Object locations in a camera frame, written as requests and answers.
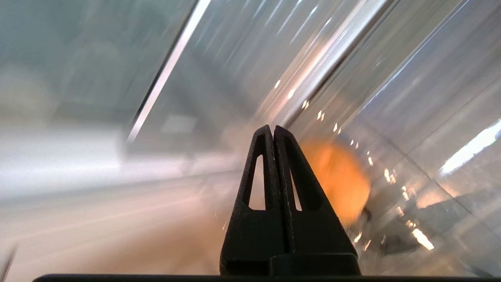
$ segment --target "dark object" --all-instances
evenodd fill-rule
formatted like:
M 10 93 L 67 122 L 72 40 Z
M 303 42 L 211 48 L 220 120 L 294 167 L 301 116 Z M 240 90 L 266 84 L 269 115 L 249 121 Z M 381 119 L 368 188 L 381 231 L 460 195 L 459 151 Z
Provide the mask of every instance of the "dark object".
M 365 214 L 365 216 L 367 217 L 367 221 L 371 221 L 372 213 L 367 207 L 364 207 L 364 209 L 362 210 L 362 213 Z
M 248 203 L 263 155 L 265 210 Z M 296 209 L 293 183 L 302 211 Z M 498 281 L 498 278 L 361 276 L 357 254 L 294 136 L 269 126 L 253 136 L 221 250 L 221 276 L 50 274 L 36 282 Z

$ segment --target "white light streak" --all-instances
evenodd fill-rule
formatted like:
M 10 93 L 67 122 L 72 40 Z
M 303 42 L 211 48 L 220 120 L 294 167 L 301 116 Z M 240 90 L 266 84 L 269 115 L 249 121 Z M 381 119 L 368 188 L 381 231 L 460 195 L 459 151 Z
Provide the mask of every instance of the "white light streak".
M 360 238 L 362 237 L 362 232 L 360 231 L 360 233 L 358 233 L 357 237 L 355 237 L 355 240 L 353 240 L 355 243 L 358 242 L 358 240 L 360 240 Z
M 480 153 L 483 149 L 492 145 L 500 135 L 501 118 L 496 123 L 480 132 L 477 136 L 475 136 L 475 138 L 452 155 L 452 157 L 450 157 L 450 159 L 448 159 L 440 168 L 440 175 L 444 176 L 453 173 L 475 157 L 475 155 Z
M 284 0 L 280 0 L 279 3 L 275 6 L 275 9 L 273 9 L 271 15 L 266 20 L 265 25 L 267 25 L 270 22 L 270 20 L 272 19 L 273 15 L 275 15 L 275 13 L 277 12 L 278 8 L 280 7 L 280 5 L 282 4 L 283 1 Z
M 367 248 L 368 248 L 368 247 L 369 247 L 369 245 L 371 244 L 371 241 L 372 241 L 372 240 L 367 241 L 367 244 L 365 244 L 365 246 L 364 246 L 364 251 L 367 251 Z
M 174 46 L 174 49 L 172 50 L 172 54 L 170 57 L 167 59 L 167 63 L 163 67 L 162 71 L 160 72 L 160 75 L 158 76 L 157 81 L 153 85 L 153 88 L 150 92 L 150 95 L 146 99 L 146 102 L 144 103 L 144 106 L 141 110 L 141 112 L 138 114 L 136 121 L 134 122 L 134 125 L 132 126 L 131 132 L 129 133 L 129 136 L 127 137 L 127 142 L 132 143 L 136 139 L 137 135 L 139 134 L 139 131 L 141 130 L 141 127 L 143 126 L 144 122 L 146 121 L 146 118 L 148 114 L 150 113 L 151 109 L 153 108 L 153 104 L 155 103 L 156 99 L 158 98 L 158 95 L 160 95 L 160 91 L 162 90 L 163 86 L 167 82 L 167 79 L 170 76 L 170 73 L 174 69 L 174 66 L 177 63 L 177 60 L 181 56 L 181 53 L 184 50 L 184 47 L 186 47 L 186 44 L 188 43 L 189 39 L 191 38 L 191 35 L 193 34 L 193 31 L 195 30 L 196 26 L 200 22 L 200 19 L 202 18 L 203 14 L 205 13 L 205 10 L 207 9 L 207 6 L 209 6 L 210 0 L 200 0 L 198 1 L 195 9 L 193 10 L 193 13 L 191 14 L 190 19 L 186 23 L 186 26 L 184 27 L 184 30 L 181 33 L 181 36 L 179 37 L 178 42 Z
M 435 249 L 435 247 L 433 246 L 433 244 L 430 242 L 430 240 L 428 240 L 428 237 L 426 237 L 426 235 L 423 234 L 423 232 L 421 232 L 421 230 L 419 229 L 414 229 L 412 231 L 412 235 L 414 235 L 414 237 L 416 237 L 417 241 L 423 245 L 425 248 L 427 248 L 428 250 L 433 250 Z
M 295 89 L 292 89 L 291 91 L 289 91 L 289 94 L 287 95 L 287 99 L 291 99 L 292 96 L 294 96 L 295 91 L 296 91 Z
M 294 6 L 294 8 L 292 9 L 292 11 L 289 13 L 289 16 L 287 16 L 287 18 L 285 19 L 284 23 L 282 24 L 282 26 L 280 27 L 279 31 L 277 32 L 277 35 L 282 31 L 282 29 L 284 28 L 284 26 L 287 24 L 287 22 L 289 21 L 289 19 L 292 17 L 292 14 L 294 14 L 294 11 L 298 8 L 298 5 L 299 3 L 301 3 L 302 0 L 298 0 L 296 5 Z
M 395 176 L 393 174 L 390 174 L 390 171 L 388 169 L 384 169 L 384 177 L 386 178 L 386 182 L 389 184 L 394 184 L 397 182 Z

